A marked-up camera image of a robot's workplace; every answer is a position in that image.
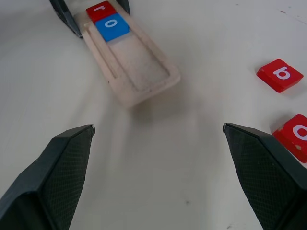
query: white surface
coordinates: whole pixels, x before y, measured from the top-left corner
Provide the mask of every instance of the white surface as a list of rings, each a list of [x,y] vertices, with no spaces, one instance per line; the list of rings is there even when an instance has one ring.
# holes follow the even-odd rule
[[[94,3],[68,1],[72,11]],[[130,6],[177,63],[182,81],[126,111],[85,43],[47,1],[0,3],[0,196],[53,136],[94,123],[72,230],[260,230],[222,126],[270,132],[292,115],[307,115],[306,77],[278,94],[255,75],[277,58],[307,74],[307,2],[130,0]]]

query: dark plastic part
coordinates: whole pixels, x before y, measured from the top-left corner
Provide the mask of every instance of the dark plastic part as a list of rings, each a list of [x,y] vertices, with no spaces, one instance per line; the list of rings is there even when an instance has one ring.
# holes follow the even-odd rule
[[[49,0],[53,9],[57,13],[58,17],[79,37],[82,38],[80,29],[75,22],[71,12],[69,11],[64,0]],[[128,0],[117,0],[117,2],[124,8],[124,10],[130,14],[130,7]]]
[[[54,137],[0,200],[1,230],[68,230],[76,210],[94,126]]]
[[[119,5],[122,6],[122,8],[124,8],[124,10],[130,14],[130,7],[129,7],[129,1],[128,0],[116,0]]]
[[[242,189],[264,230],[307,229],[307,169],[272,135],[224,124]]]

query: blue tile with letter o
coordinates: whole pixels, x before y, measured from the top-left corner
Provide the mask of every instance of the blue tile with letter o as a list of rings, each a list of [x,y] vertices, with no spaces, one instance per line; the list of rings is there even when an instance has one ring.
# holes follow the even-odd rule
[[[95,22],[95,26],[106,42],[129,32],[128,24],[118,13]]]

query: white letter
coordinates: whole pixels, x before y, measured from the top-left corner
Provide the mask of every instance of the white letter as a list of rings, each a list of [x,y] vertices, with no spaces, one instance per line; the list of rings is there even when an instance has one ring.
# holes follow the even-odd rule
[[[296,125],[293,127],[293,133],[301,140],[306,140],[307,141],[307,134],[305,136],[301,136],[299,135],[298,131],[300,129],[304,129],[307,131],[307,127],[306,126],[303,126],[303,125]]]
[[[288,71],[285,71],[287,69],[286,66],[280,68],[279,70],[275,71],[273,74],[275,74],[279,79],[286,80],[290,77],[290,73]]]
[[[117,24],[117,21],[115,19],[112,19],[112,20],[107,21],[105,26],[107,28],[110,28],[110,27],[116,26],[116,24]]]
[[[94,9],[94,11],[97,11],[97,10],[100,10],[100,9],[104,10],[105,7],[104,7],[104,6],[99,6],[99,7],[97,7],[96,9]]]

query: wooden tray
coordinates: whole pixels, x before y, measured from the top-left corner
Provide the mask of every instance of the wooden tray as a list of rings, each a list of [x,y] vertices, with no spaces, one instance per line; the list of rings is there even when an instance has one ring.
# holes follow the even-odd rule
[[[122,7],[109,2],[128,24],[128,34],[106,43],[86,11],[74,18],[112,90],[132,107],[179,82],[180,73]]]

